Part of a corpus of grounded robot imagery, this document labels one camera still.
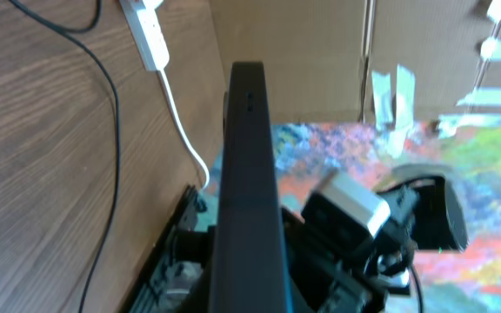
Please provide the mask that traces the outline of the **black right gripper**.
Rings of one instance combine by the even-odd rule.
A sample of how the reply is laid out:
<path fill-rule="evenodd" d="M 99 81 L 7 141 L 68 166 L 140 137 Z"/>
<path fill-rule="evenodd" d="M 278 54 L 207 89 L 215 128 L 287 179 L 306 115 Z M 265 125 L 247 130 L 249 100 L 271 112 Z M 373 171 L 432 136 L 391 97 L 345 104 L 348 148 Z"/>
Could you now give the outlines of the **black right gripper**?
<path fill-rule="evenodd" d="M 382 312 L 390 295 L 411 295 L 411 282 L 392 286 L 366 276 L 290 210 L 282 208 L 282 218 L 295 312 Z"/>

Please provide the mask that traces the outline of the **Samsung Galaxy smartphone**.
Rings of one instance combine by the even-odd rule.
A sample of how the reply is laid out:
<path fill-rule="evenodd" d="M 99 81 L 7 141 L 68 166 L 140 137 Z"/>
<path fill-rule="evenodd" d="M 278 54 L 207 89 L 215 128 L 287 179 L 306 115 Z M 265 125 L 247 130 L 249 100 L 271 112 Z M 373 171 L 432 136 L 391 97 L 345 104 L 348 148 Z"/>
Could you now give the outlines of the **Samsung Galaxy smartphone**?
<path fill-rule="evenodd" d="M 291 312 L 264 66 L 235 62 L 227 95 L 209 310 Z"/>

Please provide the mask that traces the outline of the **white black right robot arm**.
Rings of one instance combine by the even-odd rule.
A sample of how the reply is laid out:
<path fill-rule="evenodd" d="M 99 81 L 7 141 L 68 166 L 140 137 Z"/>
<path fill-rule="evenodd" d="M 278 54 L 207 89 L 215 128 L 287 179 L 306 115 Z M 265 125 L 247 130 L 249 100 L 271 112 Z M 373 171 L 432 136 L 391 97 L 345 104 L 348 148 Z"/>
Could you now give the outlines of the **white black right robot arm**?
<path fill-rule="evenodd" d="M 404 165 L 396 182 L 370 190 L 342 170 L 326 175 L 300 216 L 282 210 L 296 312 L 381 312 L 388 296 L 417 294 L 420 250 L 464 251 L 469 243 L 454 176 Z"/>

